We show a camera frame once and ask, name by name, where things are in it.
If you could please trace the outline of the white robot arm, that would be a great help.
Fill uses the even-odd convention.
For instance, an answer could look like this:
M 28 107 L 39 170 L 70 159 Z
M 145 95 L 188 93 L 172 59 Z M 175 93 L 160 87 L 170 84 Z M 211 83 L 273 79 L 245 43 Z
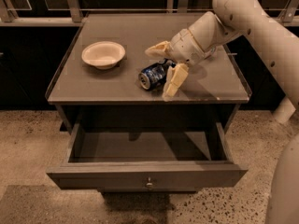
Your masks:
M 212 0 L 213 10 L 169 41 L 146 50 L 173 60 L 163 98 L 175 96 L 189 68 L 217 46 L 244 36 L 285 93 L 274 118 L 287 122 L 299 106 L 299 38 L 269 17 L 258 0 Z M 265 224 L 299 224 L 299 135 L 282 151 L 274 172 Z

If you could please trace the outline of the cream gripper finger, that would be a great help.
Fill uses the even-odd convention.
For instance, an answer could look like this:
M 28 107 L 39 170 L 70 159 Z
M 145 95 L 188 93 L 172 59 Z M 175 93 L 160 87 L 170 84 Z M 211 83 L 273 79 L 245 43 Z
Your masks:
M 150 57 L 161 57 L 161 58 L 169 59 L 170 58 L 168 52 L 169 45 L 170 45 L 169 41 L 163 41 L 146 49 L 145 53 Z
M 185 63 L 178 63 L 175 67 L 168 68 L 162 95 L 165 101 L 169 101 L 175 96 L 180 86 L 186 80 L 188 73 L 189 67 Z

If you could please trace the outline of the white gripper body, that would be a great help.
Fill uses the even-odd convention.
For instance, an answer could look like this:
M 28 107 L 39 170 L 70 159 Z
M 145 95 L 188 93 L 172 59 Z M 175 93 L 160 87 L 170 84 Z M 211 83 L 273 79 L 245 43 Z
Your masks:
M 168 54 L 177 63 L 199 64 L 206 58 L 203 34 L 192 29 L 182 29 L 171 39 Z

